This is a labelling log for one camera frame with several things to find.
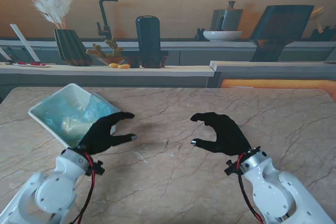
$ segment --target black glove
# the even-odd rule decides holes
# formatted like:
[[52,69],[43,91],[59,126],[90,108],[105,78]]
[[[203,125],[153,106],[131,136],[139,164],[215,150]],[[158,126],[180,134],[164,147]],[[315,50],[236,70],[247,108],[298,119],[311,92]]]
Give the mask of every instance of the black glove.
[[110,135],[110,130],[113,125],[118,123],[120,120],[131,118],[134,118],[132,113],[118,112],[98,119],[98,121],[91,126],[89,131],[79,142],[78,148],[90,155],[93,155],[106,151],[111,146],[116,146],[137,139],[137,136],[134,134],[127,134],[124,136]]
[[239,126],[227,115],[218,115],[215,112],[197,113],[191,117],[191,121],[203,121],[205,125],[211,126],[217,135],[215,142],[196,138],[191,142],[194,146],[229,156],[240,155],[251,149]]

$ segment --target small pot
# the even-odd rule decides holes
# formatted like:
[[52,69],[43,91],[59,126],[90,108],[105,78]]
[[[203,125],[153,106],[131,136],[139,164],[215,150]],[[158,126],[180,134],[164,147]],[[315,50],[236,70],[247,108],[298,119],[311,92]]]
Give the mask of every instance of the small pot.
[[129,55],[124,56],[125,61],[131,68],[140,68],[140,56],[139,55]]
[[124,58],[122,57],[107,57],[107,58],[97,57],[97,59],[100,60],[101,62],[104,62],[107,66],[111,63],[120,65],[124,61]]

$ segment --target black vase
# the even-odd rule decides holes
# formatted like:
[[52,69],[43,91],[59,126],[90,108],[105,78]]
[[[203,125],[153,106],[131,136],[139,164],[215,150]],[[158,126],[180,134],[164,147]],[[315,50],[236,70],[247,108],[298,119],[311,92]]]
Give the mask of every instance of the black vase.
[[71,66],[89,66],[92,59],[85,53],[85,47],[74,30],[55,29],[59,56]]

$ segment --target white bowl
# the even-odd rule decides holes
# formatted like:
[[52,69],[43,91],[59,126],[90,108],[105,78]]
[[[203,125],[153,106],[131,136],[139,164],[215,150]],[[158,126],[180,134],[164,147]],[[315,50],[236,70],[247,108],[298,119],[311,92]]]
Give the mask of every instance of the white bowl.
[[242,35],[242,31],[204,31],[203,35],[210,41],[232,41]]

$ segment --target black faucet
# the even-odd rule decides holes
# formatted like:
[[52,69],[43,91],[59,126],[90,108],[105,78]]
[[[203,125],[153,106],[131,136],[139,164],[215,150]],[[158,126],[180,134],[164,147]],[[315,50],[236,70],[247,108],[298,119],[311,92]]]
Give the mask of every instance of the black faucet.
[[111,39],[112,39],[111,29],[110,29],[109,25],[107,24],[107,19],[106,19],[106,15],[105,15],[105,10],[104,10],[104,6],[103,6],[103,2],[104,2],[104,1],[114,1],[114,2],[118,2],[118,0],[100,0],[100,1],[99,1],[100,11],[101,11],[101,15],[103,16],[103,21],[104,21],[104,30],[101,29],[101,27],[100,27],[100,23],[97,22],[98,35],[100,35],[100,36],[105,36],[106,39],[111,40]]

